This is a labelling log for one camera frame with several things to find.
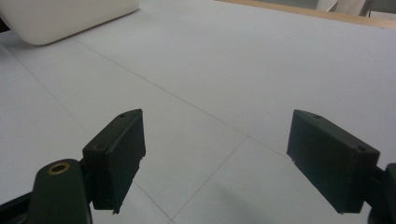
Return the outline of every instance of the wooden board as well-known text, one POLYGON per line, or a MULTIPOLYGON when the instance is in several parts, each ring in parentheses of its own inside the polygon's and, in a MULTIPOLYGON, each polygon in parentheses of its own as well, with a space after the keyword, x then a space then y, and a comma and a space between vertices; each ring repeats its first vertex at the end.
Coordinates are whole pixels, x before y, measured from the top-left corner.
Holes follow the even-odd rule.
POLYGON ((396 29, 396 21, 388 21, 388 20, 380 20, 380 19, 373 19, 373 18, 366 18, 360 16, 353 16, 341 13, 334 13, 334 12, 323 12, 323 11, 316 11, 313 9, 307 8, 300 8, 300 7, 288 7, 288 6, 281 6, 277 4, 270 4, 252 0, 219 0, 221 2, 227 3, 234 3, 239 5, 251 6, 251 7, 263 7, 272 10, 278 11, 285 11, 295 14, 301 14, 306 16, 313 16, 319 17, 328 20, 334 21, 344 21, 350 23, 357 23, 362 25, 369 25, 369 26, 376 26, 381 28, 388 28, 388 29, 396 29))

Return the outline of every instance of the white tabletop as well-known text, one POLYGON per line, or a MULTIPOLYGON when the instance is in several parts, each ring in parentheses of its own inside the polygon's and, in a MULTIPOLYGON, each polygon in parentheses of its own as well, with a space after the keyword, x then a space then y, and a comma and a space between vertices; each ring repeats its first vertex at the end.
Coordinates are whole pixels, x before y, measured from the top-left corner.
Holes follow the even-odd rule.
POLYGON ((0 34, 0 203, 144 111, 147 157, 120 214, 95 223, 365 223, 286 156, 293 109, 396 161, 396 31, 209 0, 136 13, 44 47, 0 34))

